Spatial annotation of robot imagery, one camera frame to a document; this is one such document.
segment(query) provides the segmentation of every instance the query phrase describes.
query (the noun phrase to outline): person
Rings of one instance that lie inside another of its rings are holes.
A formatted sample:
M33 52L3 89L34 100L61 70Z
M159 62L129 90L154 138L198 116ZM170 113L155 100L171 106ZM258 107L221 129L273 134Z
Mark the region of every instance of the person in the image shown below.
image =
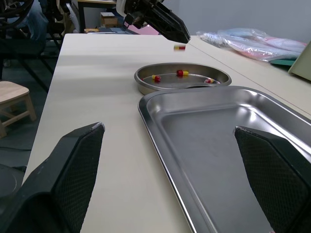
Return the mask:
M28 27L30 38L32 40L46 44L48 20L44 16L47 8L47 0L34 0L28 15L18 24L17 28ZM8 22L12 23L18 18L9 18Z

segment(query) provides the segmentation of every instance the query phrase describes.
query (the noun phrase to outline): desk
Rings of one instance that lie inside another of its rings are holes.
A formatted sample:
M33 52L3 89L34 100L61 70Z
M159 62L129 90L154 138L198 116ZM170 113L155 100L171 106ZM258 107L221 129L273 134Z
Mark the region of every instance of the desk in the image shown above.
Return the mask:
M276 68L267 62L256 61L237 52L222 50L195 37L190 44L213 57L222 64L232 68L253 82L269 89L275 95L295 105L300 110L311 114L311 82L287 70Z
M103 122L97 180L81 233L190 233L138 113L142 94L134 73L140 67L164 62L213 66L228 73L232 85L265 92L311 118L291 104L299 96L277 96L270 91L274 86L264 88L203 52L205 44L190 43L185 52L174 52L174 45L160 35L65 36L24 179L63 135Z
M84 8L112 8L116 5L114 0L78 0L80 33L84 33L86 28L86 20L84 16Z

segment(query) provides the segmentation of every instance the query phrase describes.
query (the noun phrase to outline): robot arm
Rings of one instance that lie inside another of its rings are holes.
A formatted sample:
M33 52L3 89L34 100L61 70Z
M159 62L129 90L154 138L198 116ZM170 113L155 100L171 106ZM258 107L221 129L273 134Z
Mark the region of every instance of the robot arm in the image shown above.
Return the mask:
M125 22L138 29L149 24L168 40L188 43L190 34L184 22L166 8L164 0L117 0L117 11Z

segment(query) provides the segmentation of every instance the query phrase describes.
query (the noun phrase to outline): stainless steel tray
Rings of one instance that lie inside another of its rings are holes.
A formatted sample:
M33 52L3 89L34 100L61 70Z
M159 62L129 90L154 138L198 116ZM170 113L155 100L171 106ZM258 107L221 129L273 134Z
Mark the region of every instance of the stainless steel tray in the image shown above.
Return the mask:
M178 77L177 70L186 70L188 76ZM152 75L161 76L155 82ZM219 69L191 63L162 63L140 68L134 75L139 91L146 95L155 91L186 89L191 87L228 86L232 83L229 75ZM204 83L206 79L214 79L215 83Z
M245 126L287 138L311 162L311 121L254 89L162 91L139 111L193 232L269 233L233 135Z

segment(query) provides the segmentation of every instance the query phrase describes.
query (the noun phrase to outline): wooden stool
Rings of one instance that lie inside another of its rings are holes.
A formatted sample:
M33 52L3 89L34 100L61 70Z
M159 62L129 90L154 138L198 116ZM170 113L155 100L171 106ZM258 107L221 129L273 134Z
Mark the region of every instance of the wooden stool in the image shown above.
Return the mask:
M12 107L14 104L25 101L27 111L15 116L11 113L6 112L4 109L7 107ZM0 82L0 115L4 115L9 120L1 122L0 120L0 139L6 136L5 128L6 126L14 123L15 121L22 119L23 117L30 116L32 121L36 120L35 110L33 103L31 102L29 96L29 89L21 85L2 81Z

